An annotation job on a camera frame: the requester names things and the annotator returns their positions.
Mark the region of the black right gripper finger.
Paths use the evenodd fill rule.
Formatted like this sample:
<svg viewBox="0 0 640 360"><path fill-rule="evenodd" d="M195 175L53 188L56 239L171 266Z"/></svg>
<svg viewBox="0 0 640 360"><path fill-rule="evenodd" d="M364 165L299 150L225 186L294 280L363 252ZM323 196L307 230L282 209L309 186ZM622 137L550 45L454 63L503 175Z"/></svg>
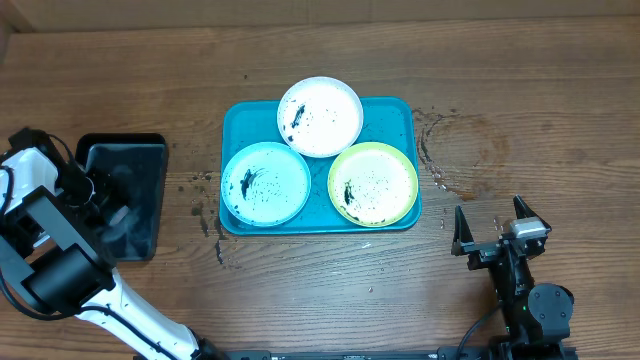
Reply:
<svg viewBox="0 0 640 360"><path fill-rule="evenodd" d="M460 206L455 208L454 236L451 246L451 254L454 256L467 255L474 246L468 222Z"/></svg>
<svg viewBox="0 0 640 360"><path fill-rule="evenodd" d="M515 195L513 198L515 214L518 219L537 218L545 227L547 231L551 231L552 227L537 213L535 213L523 200L520 195Z"/></svg>

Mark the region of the white plate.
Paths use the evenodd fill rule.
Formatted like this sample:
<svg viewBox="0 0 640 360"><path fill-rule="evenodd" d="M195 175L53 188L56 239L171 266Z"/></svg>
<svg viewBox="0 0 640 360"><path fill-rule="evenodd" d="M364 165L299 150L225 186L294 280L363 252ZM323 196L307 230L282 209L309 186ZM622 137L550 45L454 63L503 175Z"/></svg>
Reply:
<svg viewBox="0 0 640 360"><path fill-rule="evenodd" d="M349 85L316 76L285 92L276 118L280 135L293 150L308 157L328 158L355 143L363 128L364 110Z"/></svg>

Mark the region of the light blue plate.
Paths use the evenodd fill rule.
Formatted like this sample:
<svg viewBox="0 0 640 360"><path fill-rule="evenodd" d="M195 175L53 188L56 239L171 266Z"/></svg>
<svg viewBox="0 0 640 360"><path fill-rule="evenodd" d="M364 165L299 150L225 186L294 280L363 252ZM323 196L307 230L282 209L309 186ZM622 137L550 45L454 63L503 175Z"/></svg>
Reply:
<svg viewBox="0 0 640 360"><path fill-rule="evenodd" d="M277 142L252 144L235 154L221 177L221 197L240 222L273 227L293 219L311 191L302 156Z"/></svg>

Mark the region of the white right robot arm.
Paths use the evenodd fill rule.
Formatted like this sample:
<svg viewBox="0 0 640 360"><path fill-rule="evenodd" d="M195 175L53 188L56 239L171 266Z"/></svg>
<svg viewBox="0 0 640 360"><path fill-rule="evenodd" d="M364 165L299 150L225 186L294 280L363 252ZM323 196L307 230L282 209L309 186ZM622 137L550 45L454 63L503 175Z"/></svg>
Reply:
<svg viewBox="0 0 640 360"><path fill-rule="evenodd" d="M451 254L466 256L468 269L489 272L507 334L491 340L495 359L567 359L573 294L556 284L536 284L528 261L543 254L552 227L520 196L513 198L516 219L494 243L476 243L461 207L455 208Z"/></svg>

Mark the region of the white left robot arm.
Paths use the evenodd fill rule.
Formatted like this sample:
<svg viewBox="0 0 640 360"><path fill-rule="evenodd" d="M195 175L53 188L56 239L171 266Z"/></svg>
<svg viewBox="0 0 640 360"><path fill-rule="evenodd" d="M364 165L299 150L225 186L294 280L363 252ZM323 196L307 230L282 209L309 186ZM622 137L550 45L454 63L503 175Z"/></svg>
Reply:
<svg viewBox="0 0 640 360"><path fill-rule="evenodd" d="M102 327L140 359L218 359L221 352L130 288L121 261L156 250L168 147L157 133L87 134L70 149L23 128L1 156L1 291L41 321Z"/></svg>

